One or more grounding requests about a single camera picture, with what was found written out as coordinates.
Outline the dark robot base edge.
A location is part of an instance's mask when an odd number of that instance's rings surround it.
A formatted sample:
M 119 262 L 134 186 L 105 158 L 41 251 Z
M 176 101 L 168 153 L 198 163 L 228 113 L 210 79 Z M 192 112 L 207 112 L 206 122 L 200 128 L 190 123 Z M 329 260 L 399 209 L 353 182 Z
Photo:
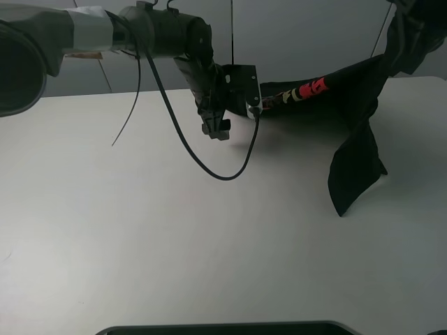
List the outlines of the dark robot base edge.
M 357 331 L 333 321 L 308 322 L 258 322 L 212 325 L 152 325 L 152 326 L 115 326 L 98 334 L 358 334 Z

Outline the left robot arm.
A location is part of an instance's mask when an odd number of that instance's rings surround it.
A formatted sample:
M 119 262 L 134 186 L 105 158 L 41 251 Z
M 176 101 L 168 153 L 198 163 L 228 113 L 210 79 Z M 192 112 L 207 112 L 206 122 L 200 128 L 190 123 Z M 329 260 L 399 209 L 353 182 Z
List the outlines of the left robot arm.
M 119 14 L 99 6 L 54 9 L 1 5 L 1 116 L 27 111 L 58 76 L 70 54 L 124 50 L 149 59 L 171 58 L 195 98 L 204 134 L 227 140 L 222 69 L 216 65 L 211 27 L 174 8 L 139 1 Z

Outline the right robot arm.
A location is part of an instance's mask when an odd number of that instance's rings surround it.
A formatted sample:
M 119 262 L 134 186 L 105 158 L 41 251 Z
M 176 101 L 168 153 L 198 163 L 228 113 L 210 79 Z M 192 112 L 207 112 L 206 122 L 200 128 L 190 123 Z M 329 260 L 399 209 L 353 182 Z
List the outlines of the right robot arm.
M 446 37 L 446 0 L 393 1 L 405 17 L 426 31 Z

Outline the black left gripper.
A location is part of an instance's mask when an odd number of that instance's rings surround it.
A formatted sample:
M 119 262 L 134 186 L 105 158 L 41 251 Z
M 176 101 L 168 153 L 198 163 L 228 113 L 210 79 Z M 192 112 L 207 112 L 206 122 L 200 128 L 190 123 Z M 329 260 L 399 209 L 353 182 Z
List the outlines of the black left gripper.
M 196 105 L 202 119 L 202 132 L 213 140 L 228 140 L 230 119 L 224 118 L 226 109 L 221 104 L 219 95 L 211 89 Z

